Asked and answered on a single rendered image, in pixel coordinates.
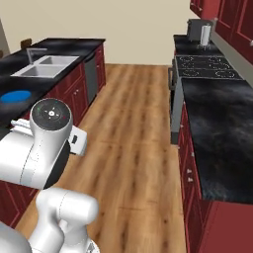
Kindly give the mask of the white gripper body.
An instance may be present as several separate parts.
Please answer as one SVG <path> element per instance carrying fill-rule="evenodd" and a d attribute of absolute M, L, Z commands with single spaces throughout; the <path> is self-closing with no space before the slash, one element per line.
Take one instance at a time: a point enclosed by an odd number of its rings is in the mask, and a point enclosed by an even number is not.
<path fill-rule="evenodd" d="M 13 126 L 13 130 L 19 130 L 22 132 L 28 132 L 31 130 L 30 122 L 25 119 L 11 120 L 11 125 Z"/>

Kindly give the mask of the red island cabinet run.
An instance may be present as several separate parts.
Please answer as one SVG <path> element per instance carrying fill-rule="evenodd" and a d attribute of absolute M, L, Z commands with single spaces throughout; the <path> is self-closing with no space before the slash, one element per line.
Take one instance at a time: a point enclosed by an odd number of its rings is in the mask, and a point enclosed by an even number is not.
<path fill-rule="evenodd" d="M 56 96 L 70 107 L 76 126 L 88 110 L 85 77 L 84 64 L 80 63 L 46 95 Z M 15 228 L 36 193 L 36 189 L 0 181 L 0 221 Z"/>

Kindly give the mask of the red end cabinet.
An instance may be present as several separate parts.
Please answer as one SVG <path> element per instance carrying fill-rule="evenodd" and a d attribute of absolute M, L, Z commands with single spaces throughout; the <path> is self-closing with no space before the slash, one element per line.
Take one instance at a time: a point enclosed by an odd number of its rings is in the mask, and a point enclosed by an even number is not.
<path fill-rule="evenodd" d="M 98 76 L 98 90 L 106 84 L 104 45 L 100 44 L 96 49 L 96 66 Z"/>

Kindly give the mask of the red base cabinet run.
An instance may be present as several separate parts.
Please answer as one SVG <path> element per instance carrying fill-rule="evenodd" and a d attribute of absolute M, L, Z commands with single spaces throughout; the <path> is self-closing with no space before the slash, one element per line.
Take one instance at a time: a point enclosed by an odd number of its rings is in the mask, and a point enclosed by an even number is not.
<path fill-rule="evenodd" d="M 253 253 L 253 205 L 203 199 L 186 104 L 180 121 L 179 168 L 187 253 Z"/>

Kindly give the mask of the blue plate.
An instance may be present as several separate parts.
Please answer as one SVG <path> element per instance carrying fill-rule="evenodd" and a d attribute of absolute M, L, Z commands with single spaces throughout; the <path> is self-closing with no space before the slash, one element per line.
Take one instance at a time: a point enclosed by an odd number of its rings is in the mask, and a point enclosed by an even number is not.
<path fill-rule="evenodd" d="M 25 102 L 31 97 L 32 93 L 28 90 L 16 90 L 0 96 L 1 103 L 20 103 Z"/>

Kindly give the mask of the steel double sink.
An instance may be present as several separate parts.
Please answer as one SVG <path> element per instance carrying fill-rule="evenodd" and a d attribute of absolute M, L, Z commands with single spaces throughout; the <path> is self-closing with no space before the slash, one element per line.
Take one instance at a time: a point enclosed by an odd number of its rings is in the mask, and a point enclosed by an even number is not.
<path fill-rule="evenodd" d="M 12 77 L 54 78 L 73 63 L 77 56 L 45 55 L 12 74 Z"/>

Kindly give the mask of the grey tap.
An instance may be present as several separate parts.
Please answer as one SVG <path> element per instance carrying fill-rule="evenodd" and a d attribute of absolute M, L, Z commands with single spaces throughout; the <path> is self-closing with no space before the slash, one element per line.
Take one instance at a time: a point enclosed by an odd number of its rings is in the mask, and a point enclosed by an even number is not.
<path fill-rule="evenodd" d="M 28 47 L 28 48 L 26 48 L 26 52 L 27 52 L 27 56 L 28 56 L 30 64 L 34 64 L 33 54 L 36 51 L 47 51 L 47 48 L 36 48 L 36 47 Z"/>

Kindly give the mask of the grey dishwasher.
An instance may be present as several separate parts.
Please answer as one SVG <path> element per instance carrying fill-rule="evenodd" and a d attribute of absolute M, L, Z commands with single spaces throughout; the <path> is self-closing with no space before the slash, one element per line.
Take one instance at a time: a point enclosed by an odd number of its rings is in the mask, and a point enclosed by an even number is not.
<path fill-rule="evenodd" d="M 98 79 L 95 54 L 91 53 L 84 62 L 85 78 L 87 85 L 88 104 L 91 104 L 97 95 Z"/>

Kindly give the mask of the grey oven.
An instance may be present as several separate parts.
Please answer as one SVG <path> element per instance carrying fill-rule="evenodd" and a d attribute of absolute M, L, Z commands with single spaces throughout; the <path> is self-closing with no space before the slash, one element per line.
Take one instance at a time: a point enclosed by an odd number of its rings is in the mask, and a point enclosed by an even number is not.
<path fill-rule="evenodd" d="M 184 94 L 181 78 L 178 75 L 176 64 L 170 68 L 172 76 L 169 79 L 170 89 L 170 132 L 171 143 L 177 144 L 180 130 Z"/>

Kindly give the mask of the black hob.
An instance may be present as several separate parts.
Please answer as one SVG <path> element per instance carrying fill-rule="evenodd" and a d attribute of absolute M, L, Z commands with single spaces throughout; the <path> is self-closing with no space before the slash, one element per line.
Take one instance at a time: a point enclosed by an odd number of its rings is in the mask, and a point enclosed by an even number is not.
<path fill-rule="evenodd" d="M 178 75 L 183 78 L 242 79 L 222 56 L 181 55 L 175 57 L 175 63 Z"/>

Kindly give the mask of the grey toaster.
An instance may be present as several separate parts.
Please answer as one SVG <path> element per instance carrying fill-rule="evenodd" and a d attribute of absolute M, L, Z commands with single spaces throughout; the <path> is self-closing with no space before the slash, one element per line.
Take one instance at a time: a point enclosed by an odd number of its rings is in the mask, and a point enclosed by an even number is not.
<path fill-rule="evenodd" d="M 187 29 L 187 38 L 191 42 L 198 42 L 201 39 L 202 26 L 211 25 L 211 20 L 204 19 L 189 19 Z"/>

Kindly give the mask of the white paper towel roll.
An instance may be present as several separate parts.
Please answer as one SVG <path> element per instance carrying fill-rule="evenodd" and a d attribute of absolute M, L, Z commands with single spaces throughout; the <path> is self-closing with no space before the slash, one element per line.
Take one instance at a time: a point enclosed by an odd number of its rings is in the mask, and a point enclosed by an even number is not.
<path fill-rule="evenodd" d="M 210 34 L 211 34 L 211 25 L 202 26 L 202 33 L 201 33 L 201 46 L 207 46 L 210 41 Z"/>

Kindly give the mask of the red wall cabinet run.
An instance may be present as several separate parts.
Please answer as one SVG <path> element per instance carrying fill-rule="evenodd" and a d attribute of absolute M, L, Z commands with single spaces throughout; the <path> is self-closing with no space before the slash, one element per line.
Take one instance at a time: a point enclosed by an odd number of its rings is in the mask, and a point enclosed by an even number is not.
<path fill-rule="evenodd" d="M 190 0 L 190 9 L 216 20 L 215 31 L 253 64 L 253 0 Z"/>

